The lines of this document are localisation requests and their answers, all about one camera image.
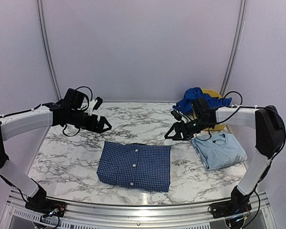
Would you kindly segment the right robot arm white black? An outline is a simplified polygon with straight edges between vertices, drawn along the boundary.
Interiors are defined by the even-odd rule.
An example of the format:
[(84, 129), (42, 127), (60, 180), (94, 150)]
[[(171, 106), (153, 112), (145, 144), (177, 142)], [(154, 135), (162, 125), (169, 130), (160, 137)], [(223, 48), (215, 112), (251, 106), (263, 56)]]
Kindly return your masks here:
[(255, 155), (249, 167), (231, 192), (231, 200), (226, 209), (236, 214), (245, 206), (245, 201), (253, 194), (258, 183), (268, 174), (274, 158), (286, 143), (286, 128), (283, 119), (273, 105), (266, 107), (229, 106), (204, 108), (197, 118), (185, 123), (175, 122), (165, 134), (166, 139), (185, 141), (194, 134), (216, 125), (245, 126), (255, 130)]

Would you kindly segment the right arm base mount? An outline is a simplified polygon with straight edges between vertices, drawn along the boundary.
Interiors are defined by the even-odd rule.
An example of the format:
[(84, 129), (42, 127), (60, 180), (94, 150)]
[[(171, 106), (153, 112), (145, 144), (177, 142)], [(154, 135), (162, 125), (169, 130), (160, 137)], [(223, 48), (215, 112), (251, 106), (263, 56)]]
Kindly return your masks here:
[(233, 216), (251, 211), (251, 202), (248, 197), (232, 196), (230, 200), (212, 203), (208, 212), (214, 219)]

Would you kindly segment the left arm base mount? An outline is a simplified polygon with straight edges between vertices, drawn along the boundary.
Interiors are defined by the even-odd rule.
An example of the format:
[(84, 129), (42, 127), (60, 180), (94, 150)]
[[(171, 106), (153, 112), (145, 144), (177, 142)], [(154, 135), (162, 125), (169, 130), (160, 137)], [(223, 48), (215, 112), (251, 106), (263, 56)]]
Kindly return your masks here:
[(44, 190), (39, 190), (33, 197), (27, 197), (25, 208), (42, 213), (45, 217), (63, 217), (66, 203), (49, 199)]

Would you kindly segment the light blue t-shirt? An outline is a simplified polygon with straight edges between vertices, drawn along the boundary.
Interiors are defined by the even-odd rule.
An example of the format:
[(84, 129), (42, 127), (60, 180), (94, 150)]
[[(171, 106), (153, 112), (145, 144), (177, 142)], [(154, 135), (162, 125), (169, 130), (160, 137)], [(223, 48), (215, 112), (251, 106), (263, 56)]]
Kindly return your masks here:
[(230, 167), (247, 160), (247, 154), (233, 134), (220, 132), (191, 141), (207, 171)]

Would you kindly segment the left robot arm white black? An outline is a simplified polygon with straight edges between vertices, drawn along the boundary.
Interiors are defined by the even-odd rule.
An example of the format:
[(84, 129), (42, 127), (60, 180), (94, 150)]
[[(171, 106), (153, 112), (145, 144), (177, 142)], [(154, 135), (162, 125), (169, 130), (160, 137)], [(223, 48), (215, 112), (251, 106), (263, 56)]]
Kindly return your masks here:
[(98, 134), (112, 128), (103, 116), (84, 110), (63, 108), (55, 103), (41, 104), (29, 110), (0, 115), (0, 176), (8, 184), (32, 198), (31, 203), (40, 212), (47, 212), (51, 208), (51, 202), (45, 197), (45, 190), (9, 159), (5, 152), (4, 141), (35, 129), (57, 125), (72, 125), (80, 130)]

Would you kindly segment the blue patterned button shirt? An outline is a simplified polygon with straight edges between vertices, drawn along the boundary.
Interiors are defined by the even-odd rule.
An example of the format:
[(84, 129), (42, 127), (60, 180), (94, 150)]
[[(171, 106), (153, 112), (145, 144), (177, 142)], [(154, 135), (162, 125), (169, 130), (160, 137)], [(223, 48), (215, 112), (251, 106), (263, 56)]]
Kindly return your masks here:
[(105, 184), (168, 192), (171, 146), (104, 142), (97, 176)]

